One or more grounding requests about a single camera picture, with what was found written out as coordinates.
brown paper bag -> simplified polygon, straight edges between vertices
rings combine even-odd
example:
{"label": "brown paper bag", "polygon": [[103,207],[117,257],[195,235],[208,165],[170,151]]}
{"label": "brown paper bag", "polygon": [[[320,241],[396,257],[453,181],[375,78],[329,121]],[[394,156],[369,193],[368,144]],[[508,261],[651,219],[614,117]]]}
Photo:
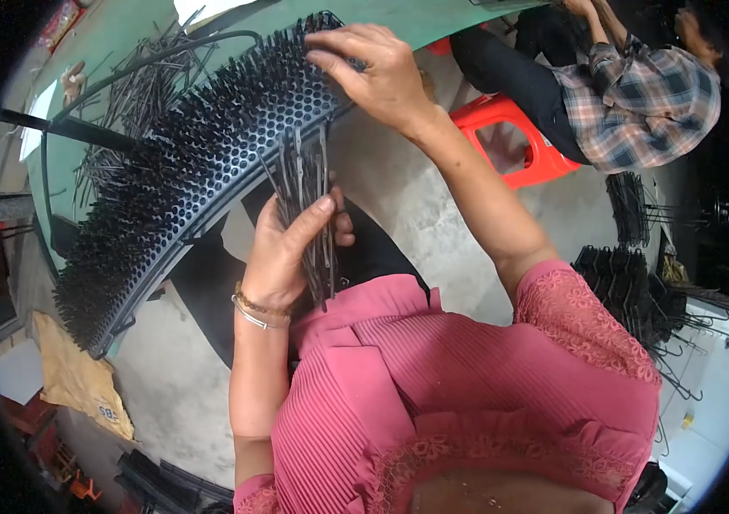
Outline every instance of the brown paper bag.
{"label": "brown paper bag", "polygon": [[132,440],[133,425],[113,387],[111,365],[91,359],[47,314],[34,311],[33,321],[45,377],[41,399],[79,410],[116,435]]}

pink blouse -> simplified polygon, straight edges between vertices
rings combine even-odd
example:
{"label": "pink blouse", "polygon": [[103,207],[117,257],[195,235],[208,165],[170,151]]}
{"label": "pink blouse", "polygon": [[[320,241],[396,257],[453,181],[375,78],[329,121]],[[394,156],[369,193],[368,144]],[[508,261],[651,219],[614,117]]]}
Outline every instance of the pink blouse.
{"label": "pink blouse", "polygon": [[273,475],[236,512],[406,512],[448,468],[536,473],[619,514],[650,456],[660,377],[564,262],[518,286],[514,324],[430,306],[412,275],[338,294],[293,327],[301,362],[272,431]]}

lace trim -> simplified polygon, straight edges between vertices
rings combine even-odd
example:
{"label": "lace trim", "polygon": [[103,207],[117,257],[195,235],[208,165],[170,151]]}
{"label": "lace trim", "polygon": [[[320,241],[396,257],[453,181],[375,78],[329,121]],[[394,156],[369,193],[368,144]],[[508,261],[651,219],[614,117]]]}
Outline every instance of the lace trim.
{"label": "lace trim", "polygon": [[531,460],[542,469],[552,468],[565,475],[601,484],[620,491],[633,477],[636,464],[590,447],[568,446],[539,441],[534,437],[490,437],[473,439],[439,434],[411,439],[384,457],[374,457],[371,477],[362,496],[367,514],[386,514],[402,508],[402,493],[428,468],[447,468],[472,460],[475,465],[504,469],[511,459]]}
{"label": "lace trim", "polygon": [[650,355],[570,270],[545,273],[519,297],[514,323],[537,326],[589,365],[661,387]]}
{"label": "lace trim", "polygon": [[249,494],[239,505],[236,514],[281,514],[276,484],[259,488]]}

white wall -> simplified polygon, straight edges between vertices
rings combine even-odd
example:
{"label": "white wall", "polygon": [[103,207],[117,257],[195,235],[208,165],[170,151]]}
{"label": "white wall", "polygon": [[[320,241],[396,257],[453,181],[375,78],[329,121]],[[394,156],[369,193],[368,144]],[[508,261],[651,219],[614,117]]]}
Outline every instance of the white wall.
{"label": "white wall", "polygon": [[[723,309],[693,299],[688,301],[688,312],[726,316]],[[713,327],[729,334],[729,320],[716,320]],[[681,377],[683,385],[697,397],[701,392],[703,397],[701,401],[685,400],[665,381],[660,395],[660,418],[665,425],[669,454],[663,457],[666,445],[657,443],[653,456],[692,485],[684,497],[684,504],[692,507],[710,488],[729,457],[729,348],[728,337],[717,332],[685,327],[679,335],[701,350],[683,344],[684,354],[667,357],[666,362]],[[668,348],[677,353],[675,339],[670,341]],[[693,422],[683,427],[687,415],[693,417]]]}

black pants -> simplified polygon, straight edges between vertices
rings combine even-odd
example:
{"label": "black pants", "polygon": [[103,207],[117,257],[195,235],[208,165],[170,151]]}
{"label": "black pants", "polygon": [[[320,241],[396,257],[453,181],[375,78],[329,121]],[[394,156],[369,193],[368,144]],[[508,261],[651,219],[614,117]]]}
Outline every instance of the black pants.
{"label": "black pants", "polygon": [[559,152],[580,164],[590,163],[576,143],[562,89],[551,70],[480,27],[450,36],[450,46],[462,74],[474,88],[509,97]]}
{"label": "black pants", "polygon": [[[272,186],[264,182],[242,199],[254,225],[272,194]],[[430,301],[430,288],[390,236],[352,201],[346,199],[345,207],[353,222],[356,242],[351,247],[336,247],[340,278],[337,290],[380,276],[407,273],[415,276]],[[226,218],[219,220],[188,251],[170,273],[170,279],[215,353],[228,368],[233,368],[233,303],[230,296],[236,281],[245,275],[246,265],[222,246],[221,231]],[[290,359],[295,360],[296,356],[291,353]]]}

